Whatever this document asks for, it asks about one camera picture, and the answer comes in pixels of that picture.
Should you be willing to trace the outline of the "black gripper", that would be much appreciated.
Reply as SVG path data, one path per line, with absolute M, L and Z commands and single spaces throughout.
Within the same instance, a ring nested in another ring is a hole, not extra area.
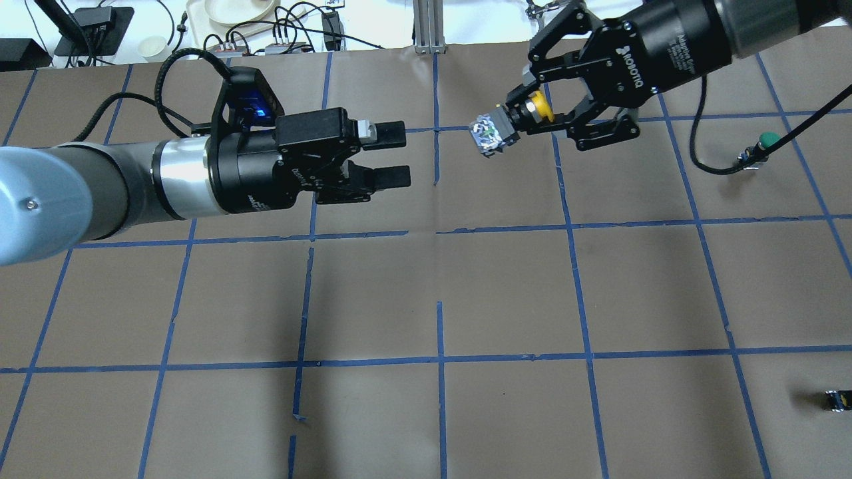
M 529 43 L 530 63 L 503 109 L 526 134 L 563 132 L 581 151 L 639 136 L 637 109 L 731 63 L 733 52 L 712 1 L 652 1 L 599 19 L 568 2 Z M 580 79 L 583 100 L 557 113 L 541 85 Z
M 343 107 L 280 116 L 255 131 L 217 112 L 211 187 L 228 214 L 289 209 L 303 192 L 320 204 L 368 202 L 379 191 L 410 187 L 410 167 L 368 168 L 351 158 L 406 145 L 405 122 L 352 119 Z

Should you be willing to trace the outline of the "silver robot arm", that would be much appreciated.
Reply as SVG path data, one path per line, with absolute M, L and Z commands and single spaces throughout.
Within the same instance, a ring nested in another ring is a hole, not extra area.
M 849 1 L 651 1 L 609 19 L 571 1 L 531 40 L 523 82 L 471 130 L 489 134 L 485 154 L 521 133 L 563 132 L 579 150 L 630 140 L 654 95 L 838 18 Z
M 218 125 L 161 142 L 4 146 L 1 263 L 40 261 L 140 224 L 289 209 L 302 192 L 318 204 L 368 202 L 409 187 L 410 169 L 358 166 L 353 155 L 405 145 L 404 122 L 352 119 L 333 107 L 281 116 L 265 130 Z

